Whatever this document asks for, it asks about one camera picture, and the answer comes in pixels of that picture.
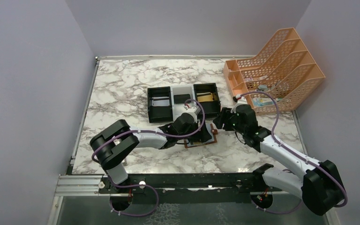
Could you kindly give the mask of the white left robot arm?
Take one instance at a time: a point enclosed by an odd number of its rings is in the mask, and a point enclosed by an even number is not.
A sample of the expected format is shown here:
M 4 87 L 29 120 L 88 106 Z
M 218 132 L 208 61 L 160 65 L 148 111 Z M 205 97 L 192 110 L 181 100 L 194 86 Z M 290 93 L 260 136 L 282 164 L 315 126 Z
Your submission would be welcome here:
M 197 121 L 189 113 L 156 129 L 138 129 L 121 119 L 95 135 L 89 144 L 93 160 L 101 165 L 114 184 L 120 185 L 128 179 L 122 161 L 133 149 L 168 149 L 180 140 L 185 140 L 186 145 L 207 143 L 213 138 L 210 130 L 203 120 Z

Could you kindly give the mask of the brown leather card holder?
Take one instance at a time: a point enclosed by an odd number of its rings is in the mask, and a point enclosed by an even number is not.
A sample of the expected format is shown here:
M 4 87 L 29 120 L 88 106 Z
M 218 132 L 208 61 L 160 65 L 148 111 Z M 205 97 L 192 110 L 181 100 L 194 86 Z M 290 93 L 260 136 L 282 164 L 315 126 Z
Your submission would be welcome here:
M 188 137 L 181 144 L 184 144 L 185 148 L 193 148 L 216 143 L 218 130 L 215 129 L 213 123 L 206 123 L 203 128 L 204 130 Z

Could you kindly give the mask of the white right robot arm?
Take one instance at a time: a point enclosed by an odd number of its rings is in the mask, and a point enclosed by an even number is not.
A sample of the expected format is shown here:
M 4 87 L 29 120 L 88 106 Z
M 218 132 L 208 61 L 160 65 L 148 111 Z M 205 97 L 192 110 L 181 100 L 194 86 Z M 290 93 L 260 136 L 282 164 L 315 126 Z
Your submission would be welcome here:
M 279 188 L 299 199 L 316 215 L 322 216 L 334 207 L 347 204 L 348 196 L 336 165 L 313 159 L 281 141 L 273 131 L 258 124 L 250 105 L 222 108 L 213 123 L 218 129 L 241 134 L 245 145 L 274 158 L 290 172 L 272 165 L 254 171 L 259 182 Z

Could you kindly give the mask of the black and white card tray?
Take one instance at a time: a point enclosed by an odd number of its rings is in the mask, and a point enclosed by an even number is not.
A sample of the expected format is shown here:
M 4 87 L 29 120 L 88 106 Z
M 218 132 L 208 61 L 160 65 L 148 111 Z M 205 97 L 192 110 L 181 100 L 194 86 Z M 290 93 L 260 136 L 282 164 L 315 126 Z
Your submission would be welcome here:
M 196 106 L 196 103 L 188 101 L 189 99 L 194 99 L 202 105 L 206 120 L 216 118 L 221 111 L 215 83 L 154 87 L 147 89 L 149 122 L 174 121 L 186 111 L 188 106 Z

